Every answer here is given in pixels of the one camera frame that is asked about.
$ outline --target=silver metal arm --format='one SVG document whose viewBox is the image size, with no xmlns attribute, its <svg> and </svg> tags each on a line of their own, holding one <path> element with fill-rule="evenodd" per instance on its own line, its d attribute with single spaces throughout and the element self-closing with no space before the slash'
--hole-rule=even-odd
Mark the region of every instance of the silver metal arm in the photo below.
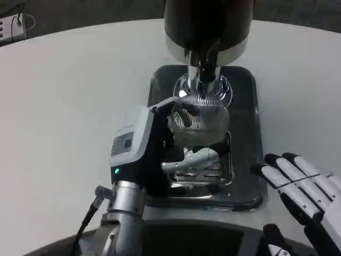
<svg viewBox="0 0 341 256">
<path fill-rule="evenodd" d="M 118 181 L 113 190 L 115 198 L 92 238 L 94 255 L 137 256 L 144 227 L 144 190 L 128 181 Z"/>
</svg>

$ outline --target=power strip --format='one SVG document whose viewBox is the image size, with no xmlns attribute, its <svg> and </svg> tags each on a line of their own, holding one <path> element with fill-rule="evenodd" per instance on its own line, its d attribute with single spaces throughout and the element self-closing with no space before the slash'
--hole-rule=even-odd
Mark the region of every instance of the power strip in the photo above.
<svg viewBox="0 0 341 256">
<path fill-rule="evenodd" d="M 12 41 L 12 35 L 14 42 L 26 39 L 26 28 L 23 13 L 20 14 L 19 20 L 21 25 L 18 23 L 17 14 L 0 19 L 0 45 L 10 43 Z"/>
</svg>

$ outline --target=white robotic hand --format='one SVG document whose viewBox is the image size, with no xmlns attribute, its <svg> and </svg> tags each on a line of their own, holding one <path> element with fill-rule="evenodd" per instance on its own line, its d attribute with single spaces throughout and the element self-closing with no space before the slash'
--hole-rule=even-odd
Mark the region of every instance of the white robotic hand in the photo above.
<svg viewBox="0 0 341 256">
<path fill-rule="evenodd" d="M 254 165 L 251 172 L 279 192 L 291 215 L 305 226 L 305 234 L 320 256 L 341 255 L 341 179 L 332 172 L 320 172 L 292 153 L 282 157 L 268 154 L 264 160 L 268 165 Z"/>
</svg>

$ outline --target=black cable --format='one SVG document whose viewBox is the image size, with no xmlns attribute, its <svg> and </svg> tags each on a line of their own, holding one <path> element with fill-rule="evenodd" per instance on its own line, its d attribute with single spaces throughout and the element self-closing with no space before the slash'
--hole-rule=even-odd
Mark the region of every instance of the black cable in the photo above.
<svg viewBox="0 0 341 256">
<path fill-rule="evenodd" d="M 14 42 L 14 40 L 13 40 L 13 21 L 14 21 L 15 17 L 16 17 L 16 16 L 14 16 L 14 17 L 12 18 L 12 22 L 11 22 L 11 43 Z"/>
<path fill-rule="evenodd" d="M 20 5 L 18 5 L 18 18 L 17 18 L 17 20 L 18 20 L 18 25 L 19 26 L 21 26 L 21 21 L 19 20 L 19 18 L 20 18 L 20 15 L 22 14 L 22 11 L 23 11 L 23 9 L 25 8 L 25 6 L 26 6 L 26 3 L 23 3 L 23 4 L 21 4 L 21 9 L 20 9 Z"/>
<path fill-rule="evenodd" d="M 70 256 L 74 256 L 76 253 L 76 250 L 78 248 L 78 242 L 80 240 L 80 238 L 82 237 L 82 234 L 84 232 L 84 229 L 86 228 L 86 226 L 90 223 L 93 215 L 96 213 L 96 211 L 98 210 L 98 208 L 100 207 L 101 203 L 102 203 L 102 199 L 98 199 L 98 201 L 96 201 L 97 198 L 95 199 L 94 203 L 92 203 L 90 205 L 89 210 L 87 211 L 84 220 L 82 221 L 82 225 L 80 225 L 80 228 L 75 236 L 75 240 L 74 243 L 72 244 L 71 250 L 70 250 Z"/>
</svg>

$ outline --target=white device housing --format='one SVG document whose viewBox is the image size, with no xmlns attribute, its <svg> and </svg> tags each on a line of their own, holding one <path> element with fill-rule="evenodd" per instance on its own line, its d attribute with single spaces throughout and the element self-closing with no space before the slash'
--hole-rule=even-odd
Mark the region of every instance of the white device housing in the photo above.
<svg viewBox="0 0 341 256">
<path fill-rule="evenodd" d="M 139 160 L 147 147 L 154 113 L 145 106 L 136 106 L 123 113 L 122 125 L 115 131 L 110 167 Z"/>
</svg>

